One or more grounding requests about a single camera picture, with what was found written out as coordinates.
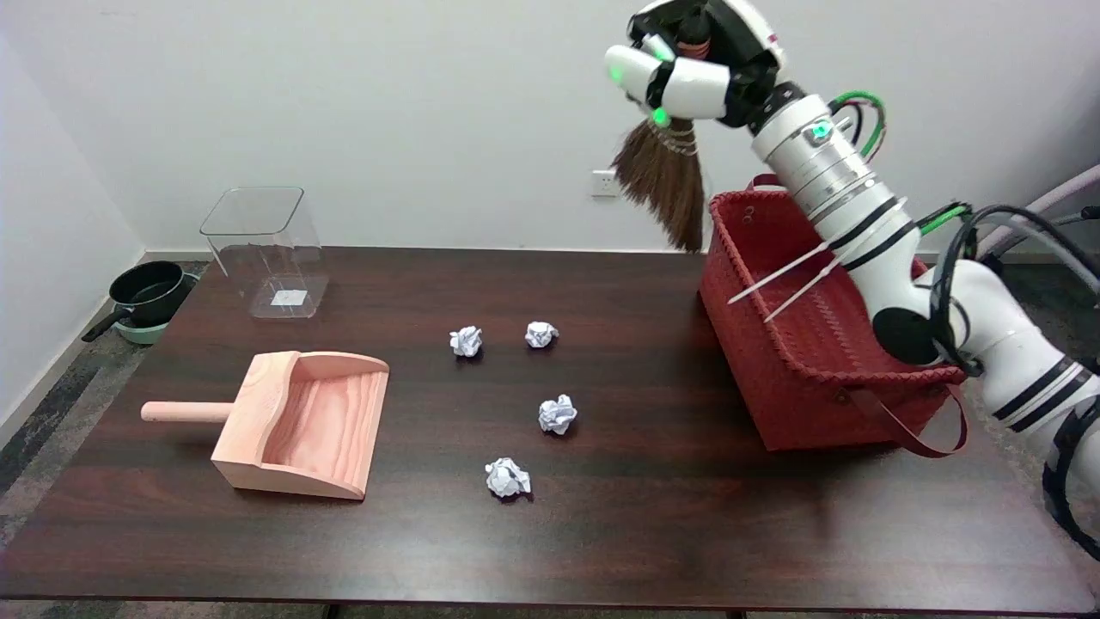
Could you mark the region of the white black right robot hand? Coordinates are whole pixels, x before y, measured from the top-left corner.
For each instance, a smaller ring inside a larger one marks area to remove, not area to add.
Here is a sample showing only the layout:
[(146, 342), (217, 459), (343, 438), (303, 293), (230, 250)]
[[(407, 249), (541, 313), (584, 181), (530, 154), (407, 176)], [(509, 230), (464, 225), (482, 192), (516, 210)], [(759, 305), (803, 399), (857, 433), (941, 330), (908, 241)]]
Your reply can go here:
[(605, 52), (610, 81), (658, 126), (715, 119), (757, 132), (792, 82), (773, 27), (750, 1), (652, 1), (630, 16), (628, 44)]

